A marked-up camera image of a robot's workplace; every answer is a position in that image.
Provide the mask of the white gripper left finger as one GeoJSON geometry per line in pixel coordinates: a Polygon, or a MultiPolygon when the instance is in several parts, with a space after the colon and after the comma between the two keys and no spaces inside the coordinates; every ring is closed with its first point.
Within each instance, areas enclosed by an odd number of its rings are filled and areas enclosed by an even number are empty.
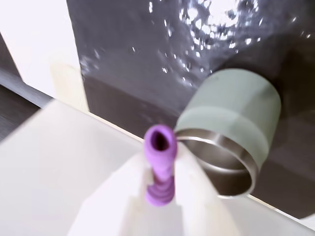
{"type": "Polygon", "coordinates": [[[68,235],[137,235],[150,180],[150,166],[138,152],[83,202],[68,235]]]}

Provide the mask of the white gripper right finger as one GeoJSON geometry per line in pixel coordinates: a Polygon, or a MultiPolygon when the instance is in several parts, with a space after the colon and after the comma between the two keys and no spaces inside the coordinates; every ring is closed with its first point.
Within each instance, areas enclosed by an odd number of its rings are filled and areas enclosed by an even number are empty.
{"type": "Polygon", "coordinates": [[[175,198],[185,236],[237,236],[232,214],[188,148],[178,143],[174,163],[175,198]]]}

